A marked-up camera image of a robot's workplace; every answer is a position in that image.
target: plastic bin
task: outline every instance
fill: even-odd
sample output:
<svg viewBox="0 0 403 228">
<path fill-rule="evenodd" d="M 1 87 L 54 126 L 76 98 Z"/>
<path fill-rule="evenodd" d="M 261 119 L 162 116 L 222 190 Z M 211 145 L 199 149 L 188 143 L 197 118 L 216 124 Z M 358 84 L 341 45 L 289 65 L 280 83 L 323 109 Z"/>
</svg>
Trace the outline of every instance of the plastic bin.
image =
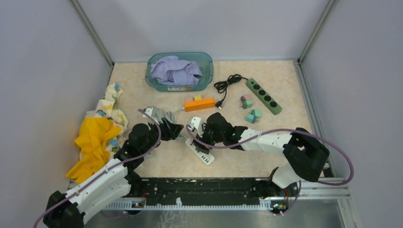
<svg viewBox="0 0 403 228">
<path fill-rule="evenodd" d="M 181 60 L 195 61 L 201 70 L 203 76 L 196 76 L 199 79 L 197 85 L 162 85 L 150 75 L 151 64 L 156 63 L 163 57 L 177 56 Z M 207 87 L 213 80 L 213 60 L 209 55 L 204 52 L 169 52 L 156 54 L 147 63 L 147 73 L 145 74 L 145 81 L 147 84 L 160 92 L 178 92 L 178 91 L 200 91 Z"/>
</svg>

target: white cable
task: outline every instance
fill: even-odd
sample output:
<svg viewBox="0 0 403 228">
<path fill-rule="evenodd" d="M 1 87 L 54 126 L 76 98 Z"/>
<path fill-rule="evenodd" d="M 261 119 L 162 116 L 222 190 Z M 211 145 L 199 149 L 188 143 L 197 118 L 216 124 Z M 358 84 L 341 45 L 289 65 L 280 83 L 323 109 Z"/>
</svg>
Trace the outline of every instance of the white cable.
<svg viewBox="0 0 403 228">
<path fill-rule="evenodd" d="M 148 106 L 147 108 L 153 108 L 153 113 L 152 113 L 151 117 L 154 117 L 155 119 L 157 119 L 158 122 L 162 123 L 163 122 L 162 118 L 164 117 L 167 121 L 169 121 L 173 124 L 176 124 L 175 114 L 178 111 L 184 110 L 184 108 L 181 108 L 181 109 L 176 110 L 174 113 L 169 111 L 164 115 L 162 109 L 160 109 L 160 108 L 157 108 L 155 106 Z M 179 133 L 178 137 L 176 138 L 177 141 L 182 141 L 184 139 L 187 139 L 187 138 L 182 133 Z"/>
</svg>

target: gray cloth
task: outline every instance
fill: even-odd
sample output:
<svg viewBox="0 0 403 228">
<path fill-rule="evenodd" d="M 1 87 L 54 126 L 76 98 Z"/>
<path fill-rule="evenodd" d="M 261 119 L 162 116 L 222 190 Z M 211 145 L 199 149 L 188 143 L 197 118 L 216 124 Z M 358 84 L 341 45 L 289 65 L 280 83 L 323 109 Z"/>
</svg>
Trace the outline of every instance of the gray cloth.
<svg viewBox="0 0 403 228">
<path fill-rule="evenodd" d="M 202 76 L 199 66 L 194 61 L 179 60 L 177 56 L 166 56 L 151 64 L 150 74 L 163 85 L 197 85 Z"/>
</svg>

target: black cable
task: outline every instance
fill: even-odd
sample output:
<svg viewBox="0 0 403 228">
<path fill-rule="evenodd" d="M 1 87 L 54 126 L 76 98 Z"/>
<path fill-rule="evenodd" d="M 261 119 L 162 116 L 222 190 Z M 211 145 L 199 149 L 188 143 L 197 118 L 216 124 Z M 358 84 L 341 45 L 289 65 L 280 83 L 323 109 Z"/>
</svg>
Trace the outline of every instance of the black cable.
<svg viewBox="0 0 403 228">
<path fill-rule="evenodd" d="M 218 101 L 217 103 L 215 103 L 215 106 L 217 108 L 221 109 L 222 102 L 224 102 L 224 99 L 227 97 L 227 88 L 228 88 L 228 86 L 231 85 L 231 84 L 234 84 L 236 82 L 239 82 L 242 79 L 247 80 L 247 78 L 242 77 L 239 74 L 234 74 L 234 75 L 230 75 L 228 77 L 227 81 L 214 83 L 214 87 L 217 89 L 217 92 L 219 94 L 225 93 L 224 98 L 222 100 Z"/>
</svg>

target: green power strip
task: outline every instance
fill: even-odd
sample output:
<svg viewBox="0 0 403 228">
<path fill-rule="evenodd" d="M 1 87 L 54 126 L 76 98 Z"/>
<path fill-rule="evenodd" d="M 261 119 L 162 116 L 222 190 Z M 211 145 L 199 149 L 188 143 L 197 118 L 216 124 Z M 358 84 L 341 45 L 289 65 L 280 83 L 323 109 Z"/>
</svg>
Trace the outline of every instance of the green power strip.
<svg viewBox="0 0 403 228">
<path fill-rule="evenodd" d="M 253 79 L 246 81 L 246 86 L 259 98 L 261 102 L 273 113 L 277 115 L 283 110 L 279 104 Z"/>
</svg>

